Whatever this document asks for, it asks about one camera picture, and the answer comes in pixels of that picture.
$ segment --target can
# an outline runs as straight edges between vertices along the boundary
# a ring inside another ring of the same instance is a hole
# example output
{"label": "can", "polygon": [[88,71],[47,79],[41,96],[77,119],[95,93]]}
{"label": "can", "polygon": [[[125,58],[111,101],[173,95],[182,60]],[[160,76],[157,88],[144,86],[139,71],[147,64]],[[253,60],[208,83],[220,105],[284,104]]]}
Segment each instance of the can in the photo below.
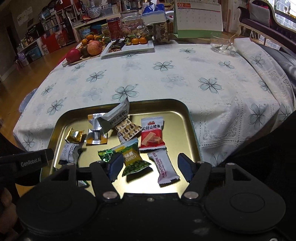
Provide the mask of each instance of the can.
{"label": "can", "polygon": [[107,24],[108,24],[112,41],[121,39],[122,28],[121,28],[120,18],[107,19]]}
{"label": "can", "polygon": [[104,34],[104,36],[111,39],[110,31],[109,31],[109,28],[108,28],[108,24],[105,23],[105,24],[101,25],[101,27],[102,27],[102,33]]}

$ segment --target window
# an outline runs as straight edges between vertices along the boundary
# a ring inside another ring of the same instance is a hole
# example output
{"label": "window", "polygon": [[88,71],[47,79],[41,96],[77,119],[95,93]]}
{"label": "window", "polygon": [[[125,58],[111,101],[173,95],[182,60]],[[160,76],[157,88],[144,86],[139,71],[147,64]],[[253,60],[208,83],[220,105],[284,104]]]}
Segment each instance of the window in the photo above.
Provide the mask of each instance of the window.
{"label": "window", "polygon": [[[272,6],[274,6],[276,2],[276,9],[287,13],[288,12],[294,16],[296,16],[296,0],[268,0]],[[276,14],[276,20],[283,26],[288,27],[290,29],[296,30],[296,23],[293,21]]]}

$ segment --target glass cup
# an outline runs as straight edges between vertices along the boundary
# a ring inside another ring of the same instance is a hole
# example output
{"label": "glass cup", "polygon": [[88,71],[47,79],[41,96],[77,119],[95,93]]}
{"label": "glass cup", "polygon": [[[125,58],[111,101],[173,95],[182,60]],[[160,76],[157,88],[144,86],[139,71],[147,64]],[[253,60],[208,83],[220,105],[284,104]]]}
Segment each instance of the glass cup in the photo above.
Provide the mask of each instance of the glass cup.
{"label": "glass cup", "polygon": [[221,33],[211,33],[210,44],[213,50],[219,53],[233,48],[233,43],[230,41],[229,37]]}

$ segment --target tissue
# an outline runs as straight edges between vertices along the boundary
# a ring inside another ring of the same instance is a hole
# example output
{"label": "tissue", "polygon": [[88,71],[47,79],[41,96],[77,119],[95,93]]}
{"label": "tissue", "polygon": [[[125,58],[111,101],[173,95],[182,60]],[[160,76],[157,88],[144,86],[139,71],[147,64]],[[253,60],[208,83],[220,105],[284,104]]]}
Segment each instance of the tissue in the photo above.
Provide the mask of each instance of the tissue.
{"label": "tissue", "polygon": [[153,3],[145,7],[142,18],[145,25],[153,23],[163,23],[166,21],[165,6],[164,4],[156,4],[157,0],[151,0]]}

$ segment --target green snack packet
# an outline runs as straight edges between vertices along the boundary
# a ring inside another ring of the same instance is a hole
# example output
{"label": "green snack packet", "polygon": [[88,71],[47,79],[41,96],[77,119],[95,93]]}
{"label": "green snack packet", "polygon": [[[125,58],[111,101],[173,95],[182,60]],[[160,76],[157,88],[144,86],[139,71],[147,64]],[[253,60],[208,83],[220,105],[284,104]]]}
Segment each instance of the green snack packet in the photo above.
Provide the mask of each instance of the green snack packet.
{"label": "green snack packet", "polygon": [[139,155],[138,138],[133,138],[119,146],[113,147],[111,150],[121,152],[124,157],[125,169],[122,176],[139,172],[151,165],[151,163],[142,160]]}
{"label": "green snack packet", "polygon": [[110,159],[114,153],[115,153],[115,151],[113,151],[111,149],[98,151],[99,157],[101,158],[102,161],[105,161],[105,162],[110,161]]}

